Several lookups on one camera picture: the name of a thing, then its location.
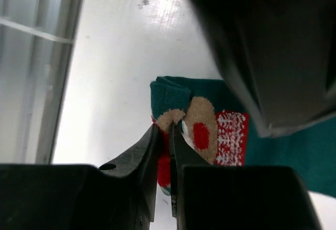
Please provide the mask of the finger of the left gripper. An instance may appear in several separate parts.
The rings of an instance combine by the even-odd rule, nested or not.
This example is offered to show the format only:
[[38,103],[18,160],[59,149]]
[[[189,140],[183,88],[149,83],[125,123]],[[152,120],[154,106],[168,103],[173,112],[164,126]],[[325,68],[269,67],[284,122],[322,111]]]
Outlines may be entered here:
[[335,117],[335,0],[190,0],[260,136]]

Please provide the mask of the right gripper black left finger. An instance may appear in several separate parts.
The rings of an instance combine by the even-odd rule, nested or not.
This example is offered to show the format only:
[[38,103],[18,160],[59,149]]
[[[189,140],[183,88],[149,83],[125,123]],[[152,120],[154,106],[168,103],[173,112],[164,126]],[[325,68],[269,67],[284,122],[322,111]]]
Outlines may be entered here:
[[159,127],[98,169],[78,196],[79,229],[149,229],[154,221]]

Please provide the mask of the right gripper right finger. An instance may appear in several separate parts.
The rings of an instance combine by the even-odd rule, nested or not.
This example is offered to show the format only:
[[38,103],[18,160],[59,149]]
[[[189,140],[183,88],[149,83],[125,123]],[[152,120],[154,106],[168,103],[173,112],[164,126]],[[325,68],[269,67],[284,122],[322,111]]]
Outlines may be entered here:
[[185,141],[177,124],[169,130],[172,213],[177,229],[218,229],[217,167]]

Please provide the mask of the dark teal sock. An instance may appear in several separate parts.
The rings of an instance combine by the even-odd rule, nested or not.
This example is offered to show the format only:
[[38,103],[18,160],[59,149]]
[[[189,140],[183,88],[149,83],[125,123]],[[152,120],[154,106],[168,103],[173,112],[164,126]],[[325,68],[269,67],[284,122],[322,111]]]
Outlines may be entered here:
[[250,115],[221,80],[157,77],[150,83],[152,121],[164,138],[157,181],[171,193],[169,128],[213,165],[283,165],[309,190],[335,196],[335,118],[294,134],[261,138]]

